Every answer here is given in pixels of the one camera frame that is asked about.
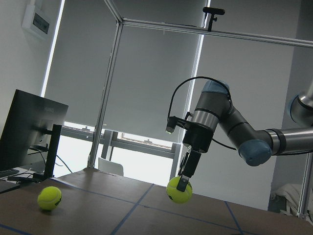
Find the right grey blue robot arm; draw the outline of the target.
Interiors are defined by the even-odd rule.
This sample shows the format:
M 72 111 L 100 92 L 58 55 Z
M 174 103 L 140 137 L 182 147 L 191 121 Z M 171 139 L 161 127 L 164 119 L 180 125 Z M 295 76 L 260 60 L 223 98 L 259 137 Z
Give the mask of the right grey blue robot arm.
M 168 117 L 166 130 L 173 131 L 175 126 L 185 129 L 183 144 L 189 149 L 180 165 L 177 190 L 185 191 L 201 154 L 209 149 L 217 126 L 221 126 L 240 157 L 250 166 L 259 166 L 271 156 L 312 153 L 312 93 L 298 94 L 291 101 L 289 114 L 299 128 L 255 130 L 234 107 L 228 85 L 209 78 L 191 120 Z

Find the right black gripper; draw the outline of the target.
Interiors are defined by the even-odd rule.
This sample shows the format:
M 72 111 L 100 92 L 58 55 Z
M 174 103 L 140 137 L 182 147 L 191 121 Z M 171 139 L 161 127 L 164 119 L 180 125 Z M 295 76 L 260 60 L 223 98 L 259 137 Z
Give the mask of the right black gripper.
M 188 149 L 179 165 L 179 182 L 177 190 L 184 192 L 189 179 L 194 175 L 199 163 L 201 153 L 206 153 L 213 139 L 214 130 L 204 125 L 188 123 L 184 126 L 186 130 L 182 143 Z

